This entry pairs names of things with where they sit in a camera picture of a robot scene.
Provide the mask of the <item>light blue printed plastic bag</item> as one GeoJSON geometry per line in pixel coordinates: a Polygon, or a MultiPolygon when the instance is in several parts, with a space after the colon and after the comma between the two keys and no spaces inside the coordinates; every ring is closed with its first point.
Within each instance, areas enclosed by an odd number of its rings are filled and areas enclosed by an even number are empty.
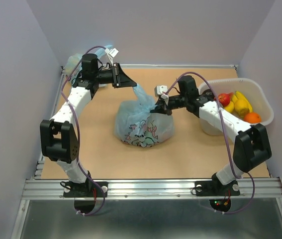
{"type": "Polygon", "coordinates": [[[152,147],[175,133],[174,119],[165,114],[151,113],[154,98],[137,85],[136,100],[121,102],[115,117],[114,135],[125,144],[152,147]]]}

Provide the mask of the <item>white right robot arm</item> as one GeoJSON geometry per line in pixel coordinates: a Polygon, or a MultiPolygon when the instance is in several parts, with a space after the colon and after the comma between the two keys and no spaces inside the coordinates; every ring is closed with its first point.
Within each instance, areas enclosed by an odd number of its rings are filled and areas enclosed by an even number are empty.
{"type": "Polygon", "coordinates": [[[250,172],[272,156],[267,129],[261,123],[244,122],[227,112],[217,102],[216,92],[210,83],[204,92],[198,89],[193,73],[180,76],[176,83],[179,93],[169,96],[170,89],[161,85],[155,88],[158,98],[152,113],[171,115],[173,110],[185,108],[212,127],[220,130],[225,140],[234,144],[233,152],[229,153],[229,163],[215,173],[210,188],[215,194],[222,194],[228,184],[250,172]]]}

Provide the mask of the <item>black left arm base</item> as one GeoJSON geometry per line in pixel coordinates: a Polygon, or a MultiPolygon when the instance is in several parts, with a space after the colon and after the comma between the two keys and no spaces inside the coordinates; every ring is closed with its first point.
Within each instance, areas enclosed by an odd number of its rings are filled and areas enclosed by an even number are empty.
{"type": "Polygon", "coordinates": [[[96,182],[88,172],[88,178],[84,183],[61,181],[64,198],[74,199],[76,214],[81,216],[92,216],[98,213],[105,205],[108,192],[108,182],[96,182]]]}

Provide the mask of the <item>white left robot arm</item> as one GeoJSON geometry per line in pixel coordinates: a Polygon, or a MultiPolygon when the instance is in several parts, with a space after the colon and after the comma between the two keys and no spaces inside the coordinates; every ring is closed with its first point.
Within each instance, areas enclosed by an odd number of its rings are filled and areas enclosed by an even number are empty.
{"type": "Polygon", "coordinates": [[[93,99],[100,84],[111,84],[114,88],[135,87],[137,84],[113,63],[108,70],[99,67],[96,54],[86,53],[79,61],[78,73],[70,94],[64,104],[50,120],[40,124],[41,150],[45,157],[56,162],[67,174],[69,181],[76,183],[75,190],[81,196],[92,192],[92,183],[79,161],[78,117],[93,99]]]}

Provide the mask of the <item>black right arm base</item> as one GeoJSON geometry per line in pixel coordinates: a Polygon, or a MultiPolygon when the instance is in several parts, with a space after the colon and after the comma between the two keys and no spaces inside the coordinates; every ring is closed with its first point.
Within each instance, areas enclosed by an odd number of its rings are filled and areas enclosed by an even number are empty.
{"type": "Polygon", "coordinates": [[[222,213],[227,213],[231,207],[231,197],[240,196],[238,182],[223,185],[214,174],[211,180],[195,181],[191,194],[198,197],[212,197],[209,200],[210,206],[222,213]]]}

